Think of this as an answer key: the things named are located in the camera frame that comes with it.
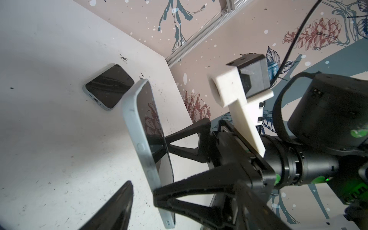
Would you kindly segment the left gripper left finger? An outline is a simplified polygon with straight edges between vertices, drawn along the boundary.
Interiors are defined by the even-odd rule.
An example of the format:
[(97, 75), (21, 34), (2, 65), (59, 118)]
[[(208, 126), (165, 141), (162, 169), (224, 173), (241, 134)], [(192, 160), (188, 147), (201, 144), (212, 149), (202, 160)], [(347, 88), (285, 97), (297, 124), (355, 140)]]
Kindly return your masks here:
[(131, 181), (126, 181), (80, 230), (128, 229), (133, 195), (133, 185)]

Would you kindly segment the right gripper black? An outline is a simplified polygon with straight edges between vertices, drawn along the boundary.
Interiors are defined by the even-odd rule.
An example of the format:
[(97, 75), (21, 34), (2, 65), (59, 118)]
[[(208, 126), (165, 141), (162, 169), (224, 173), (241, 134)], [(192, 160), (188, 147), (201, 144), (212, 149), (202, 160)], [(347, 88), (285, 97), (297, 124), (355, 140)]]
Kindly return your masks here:
[(218, 122), (209, 154), (210, 128), (210, 119), (204, 118), (169, 136), (149, 135), (155, 163), (166, 154), (199, 163), (210, 160), (211, 170), (153, 191), (166, 229), (174, 229), (181, 215), (211, 230), (234, 230), (241, 211), (236, 183), (246, 183), (260, 198), (269, 198), (274, 189), (275, 171), (229, 121)]

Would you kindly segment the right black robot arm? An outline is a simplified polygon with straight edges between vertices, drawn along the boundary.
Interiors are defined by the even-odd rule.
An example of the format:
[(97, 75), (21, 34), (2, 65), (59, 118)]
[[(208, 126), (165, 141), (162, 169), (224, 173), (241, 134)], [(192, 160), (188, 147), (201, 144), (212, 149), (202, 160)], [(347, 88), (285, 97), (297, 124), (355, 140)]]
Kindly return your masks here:
[(289, 230), (267, 206), (272, 191), (327, 183), (347, 206), (343, 215), (299, 230), (365, 230), (368, 227), (368, 83), (351, 77), (301, 72), (311, 83), (287, 123), (281, 114), (287, 84), (273, 107), (275, 136), (256, 134), (260, 156), (233, 122), (209, 120), (172, 134), (199, 133), (199, 147), (170, 146), (174, 154), (211, 169), (153, 192), (154, 206), (186, 216), (211, 230)]

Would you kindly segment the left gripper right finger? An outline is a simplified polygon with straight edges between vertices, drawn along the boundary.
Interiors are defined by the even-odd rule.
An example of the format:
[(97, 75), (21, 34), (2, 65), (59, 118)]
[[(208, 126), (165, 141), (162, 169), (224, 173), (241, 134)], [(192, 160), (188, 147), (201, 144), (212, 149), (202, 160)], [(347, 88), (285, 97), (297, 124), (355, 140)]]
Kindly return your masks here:
[(290, 229), (244, 181), (237, 181), (234, 191), (238, 208), (236, 230)]

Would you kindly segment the black phone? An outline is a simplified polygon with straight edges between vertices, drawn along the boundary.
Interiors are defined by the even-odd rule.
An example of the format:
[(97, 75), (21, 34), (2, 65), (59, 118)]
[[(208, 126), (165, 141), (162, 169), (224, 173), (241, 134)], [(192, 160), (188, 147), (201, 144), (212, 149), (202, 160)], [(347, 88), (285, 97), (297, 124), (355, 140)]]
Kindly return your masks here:
[(95, 74), (82, 90), (102, 109), (111, 111), (134, 83), (120, 65), (112, 63)]

